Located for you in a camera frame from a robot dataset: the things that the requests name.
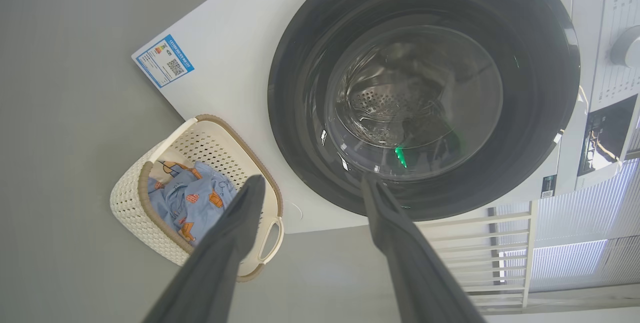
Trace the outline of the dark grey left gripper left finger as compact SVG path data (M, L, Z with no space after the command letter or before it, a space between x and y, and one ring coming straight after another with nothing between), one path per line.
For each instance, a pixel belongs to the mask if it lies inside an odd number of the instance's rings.
M250 176L144 318L146 323L225 323L240 263L254 247L266 181Z

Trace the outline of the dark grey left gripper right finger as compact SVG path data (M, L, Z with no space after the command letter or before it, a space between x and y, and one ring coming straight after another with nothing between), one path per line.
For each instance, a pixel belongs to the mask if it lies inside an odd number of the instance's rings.
M370 234L384 254L403 323L482 323L469 296L384 182L361 180Z

